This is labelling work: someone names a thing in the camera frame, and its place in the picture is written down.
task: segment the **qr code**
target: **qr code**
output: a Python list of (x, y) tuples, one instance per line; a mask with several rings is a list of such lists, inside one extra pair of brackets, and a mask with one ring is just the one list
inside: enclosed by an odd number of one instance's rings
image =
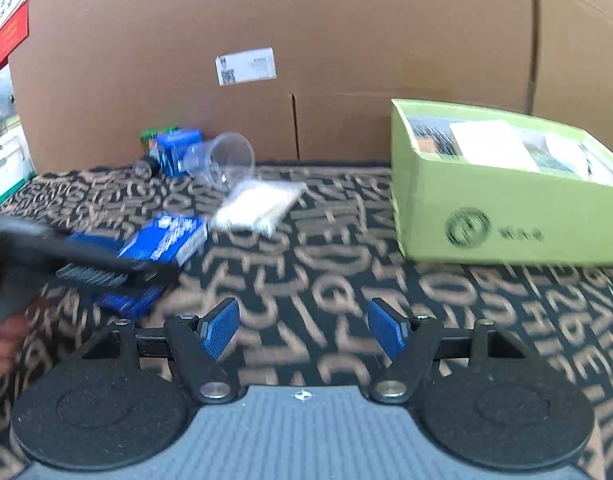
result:
[(237, 83), (235, 80), (235, 69), (222, 70), (222, 84), (234, 85), (235, 83)]

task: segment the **green storage bin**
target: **green storage bin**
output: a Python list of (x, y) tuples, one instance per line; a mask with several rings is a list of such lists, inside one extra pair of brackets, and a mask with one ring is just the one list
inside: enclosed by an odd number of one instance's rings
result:
[(391, 199), (402, 254), (433, 262), (613, 264), (613, 186), (469, 164), (422, 153), (407, 116), (505, 120), (583, 142), (613, 171), (613, 153), (584, 130), (488, 108), (393, 100)]

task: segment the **black circular logo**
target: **black circular logo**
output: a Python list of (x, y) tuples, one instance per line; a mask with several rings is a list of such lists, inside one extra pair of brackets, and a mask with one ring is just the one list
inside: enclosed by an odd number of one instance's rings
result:
[(491, 221), (479, 209), (460, 209), (446, 221), (446, 239), (455, 247), (477, 247), (490, 232)]

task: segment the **blue box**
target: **blue box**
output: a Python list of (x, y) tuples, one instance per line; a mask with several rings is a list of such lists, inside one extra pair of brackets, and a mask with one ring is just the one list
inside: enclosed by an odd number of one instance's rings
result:
[(158, 134), (156, 143), (160, 165), (166, 176), (180, 176), (186, 173), (184, 155), (193, 144), (202, 142), (199, 130), (177, 130)]
[[(145, 225), (117, 254), (135, 260), (176, 262), (181, 267), (204, 245), (206, 237), (206, 222), (203, 219), (163, 214)], [(72, 239), (81, 243), (106, 246), (115, 251), (118, 249), (118, 242), (109, 238), (76, 233), (72, 235)], [(154, 286), (139, 298), (117, 294), (103, 294), (100, 297), (96, 294), (92, 300), (100, 301), (122, 317), (137, 320), (148, 313), (151, 305), (163, 292), (163, 286)]]

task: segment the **transparent plastic cup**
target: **transparent plastic cup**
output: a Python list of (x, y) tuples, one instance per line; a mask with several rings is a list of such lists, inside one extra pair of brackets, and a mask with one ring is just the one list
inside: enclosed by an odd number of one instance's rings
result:
[(230, 191), (253, 176), (255, 153), (246, 137), (229, 132), (189, 147), (184, 168), (193, 178)]

